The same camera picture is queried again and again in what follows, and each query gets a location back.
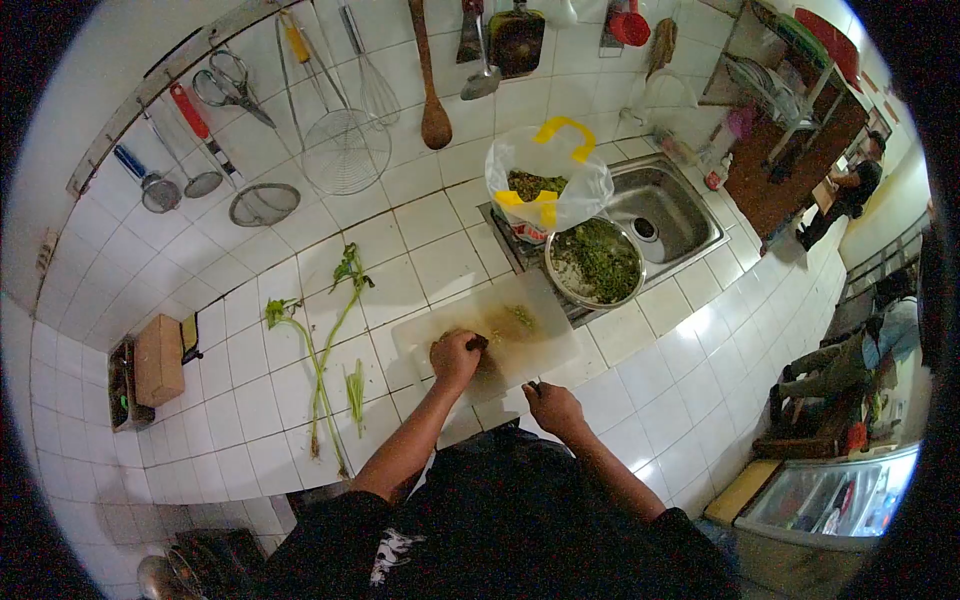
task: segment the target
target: blue handle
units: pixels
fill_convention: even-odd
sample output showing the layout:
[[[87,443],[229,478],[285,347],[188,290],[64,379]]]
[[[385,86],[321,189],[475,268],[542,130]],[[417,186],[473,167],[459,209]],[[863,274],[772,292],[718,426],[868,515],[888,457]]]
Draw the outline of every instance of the blue handle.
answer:
[[[147,177],[147,170],[143,168],[143,165],[140,164],[140,161],[133,157],[131,152],[123,147],[122,144],[117,144],[113,147],[113,155],[117,157],[123,166],[127,167],[133,176],[142,180]]]

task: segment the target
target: black t-shirt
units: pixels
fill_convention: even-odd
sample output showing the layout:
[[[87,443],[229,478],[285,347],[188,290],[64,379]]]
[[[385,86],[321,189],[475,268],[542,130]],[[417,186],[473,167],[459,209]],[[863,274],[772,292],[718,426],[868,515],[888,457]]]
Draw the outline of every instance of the black t-shirt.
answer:
[[[860,176],[860,184],[856,187],[841,187],[837,202],[847,206],[862,206],[870,200],[870,196],[880,185],[883,168],[877,162],[867,159],[856,165],[853,172]]]
[[[438,452],[402,505],[347,492],[317,506],[256,579],[262,598],[739,597],[683,511],[644,523],[516,428]]]

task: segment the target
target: scissors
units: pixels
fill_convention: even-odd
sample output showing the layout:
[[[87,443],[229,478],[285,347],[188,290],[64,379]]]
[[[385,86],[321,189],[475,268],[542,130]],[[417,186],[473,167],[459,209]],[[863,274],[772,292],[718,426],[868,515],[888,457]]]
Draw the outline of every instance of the scissors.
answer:
[[[217,50],[210,55],[209,64],[209,70],[200,70],[193,76],[193,90],[204,104],[211,107],[240,107],[264,125],[276,129],[270,115],[251,100],[247,65],[240,57],[230,50]]]

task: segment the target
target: cutting board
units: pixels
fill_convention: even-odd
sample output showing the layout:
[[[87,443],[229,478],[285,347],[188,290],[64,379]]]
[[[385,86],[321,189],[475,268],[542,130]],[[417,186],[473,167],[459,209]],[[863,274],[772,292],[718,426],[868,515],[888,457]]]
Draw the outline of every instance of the cutting board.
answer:
[[[421,380],[433,376],[430,345],[461,327],[483,335],[477,373],[464,391],[470,404],[507,390],[577,357],[580,346],[543,272],[531,270],[394,327],[397,356]]]

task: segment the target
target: sink drain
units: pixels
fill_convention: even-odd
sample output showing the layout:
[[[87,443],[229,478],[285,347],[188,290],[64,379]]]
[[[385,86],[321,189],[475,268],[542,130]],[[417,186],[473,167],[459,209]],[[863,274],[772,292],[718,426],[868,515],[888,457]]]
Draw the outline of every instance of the sink drain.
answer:
[[[655,242],[660,237],[660,230],[657,229],[657,226],[643,217],[634,219],[634,231],[644,242]]]

